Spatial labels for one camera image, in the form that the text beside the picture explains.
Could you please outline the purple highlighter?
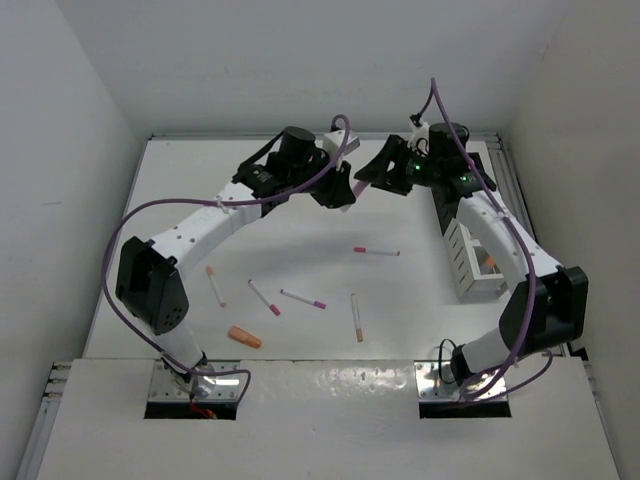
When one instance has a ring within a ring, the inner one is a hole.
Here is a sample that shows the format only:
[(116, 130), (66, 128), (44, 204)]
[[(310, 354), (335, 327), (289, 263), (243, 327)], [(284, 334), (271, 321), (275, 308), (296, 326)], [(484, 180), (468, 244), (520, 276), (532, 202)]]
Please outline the purple highlighter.
[(368, 186), (368, 182), (359, 181), (353, 188), (354, 196), (359, 197)]

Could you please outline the white marker pink-red cap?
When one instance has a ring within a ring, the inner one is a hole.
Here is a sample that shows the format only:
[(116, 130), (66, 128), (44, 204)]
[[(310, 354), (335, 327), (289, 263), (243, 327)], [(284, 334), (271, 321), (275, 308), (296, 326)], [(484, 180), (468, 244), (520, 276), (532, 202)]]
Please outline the white marker pink-red cap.
[(364, 246), (356, 246), (353, 251), (361, 254), (382, 255), (382, 256), (399, 256), (399, 250), (375, 249)]

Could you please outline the white marker magenta cap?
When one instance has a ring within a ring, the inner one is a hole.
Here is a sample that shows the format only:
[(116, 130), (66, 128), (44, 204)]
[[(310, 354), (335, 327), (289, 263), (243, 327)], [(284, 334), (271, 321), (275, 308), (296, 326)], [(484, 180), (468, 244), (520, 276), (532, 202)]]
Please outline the white marker magenta cap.
[(299, 302), (301, 302), (301, 303), (304, 303), (304, 304), (307, 304), (307, 305), (313, 306), (313, 307), (318, 308), (318, 309), (322, 309), (322, 310), (324, 310), (324, 309), (327, 307), (327, 305), (326, 305), (325, 303), (323, 303), (323, 302), (321, 302), (321, 301), (319, 301), (319, 300), (306, 298), (306, 297), (304, 297), (304, 296), (298, 295), (298, 294), (293, 293), (293, 292), (291, 292), (291, 291), (288, 291), (288, 290), (286, 290), (286, 289), (281, 289), (281, 290), (280, 290), (280, 293), (281, 293), (283, 296), (286, 296), (286, 297), (288, 297), (288, 298), (291, 298), (291, 299), (293, 299), (293, 300), (299, 301)]

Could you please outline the white marker peach cap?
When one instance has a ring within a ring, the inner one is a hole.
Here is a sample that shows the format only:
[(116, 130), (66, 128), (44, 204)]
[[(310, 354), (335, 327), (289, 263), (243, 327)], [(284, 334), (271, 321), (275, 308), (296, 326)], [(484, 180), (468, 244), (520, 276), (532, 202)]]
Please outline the white marker peach cap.
[(354, 321), (355, 335), (358, 343), (363, 342), (363, 331), (361, 326), (361, 318), (359, 313), (359, 306), (356, 293), (351, 293), (350, 295), (352, 315)]

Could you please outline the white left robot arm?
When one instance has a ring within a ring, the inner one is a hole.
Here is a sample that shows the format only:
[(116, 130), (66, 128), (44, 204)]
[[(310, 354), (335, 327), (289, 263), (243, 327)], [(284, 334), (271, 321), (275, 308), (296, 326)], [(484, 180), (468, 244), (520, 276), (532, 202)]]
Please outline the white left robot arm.
[(310, 131), (288, 126), (243, 161), (222, 191), (168, 230), (121, 247), (115, 294), (146, 327), (165, 364), (192, 381), (206, 372), (207, 357), (186, 325), (189, 309), (184, 282), (216, 247), (243, 227), (265, 217), (294, 194), (338, 209), (355, 202), (351, 166), (345, 161), (359, 146), (347, 129), (333, 128), (318, 144)]

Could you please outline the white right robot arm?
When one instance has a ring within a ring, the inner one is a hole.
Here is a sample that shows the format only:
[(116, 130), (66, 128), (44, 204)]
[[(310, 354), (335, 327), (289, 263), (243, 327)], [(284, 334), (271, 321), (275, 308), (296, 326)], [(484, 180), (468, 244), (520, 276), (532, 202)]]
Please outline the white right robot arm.
[(467, 129), (435, 124), (426, 136), (387, 137), (356, 180), (407, 195), (415, 186), (468, 228), (497, 264), (510, 299), (497, 327), (454, 348), (451, 375), (459, 387), (480, 374), (579, 339), (584, 331), (589, 280), (583, 269), (564, 267), (511, 215), (481, 161), (466, 150)]

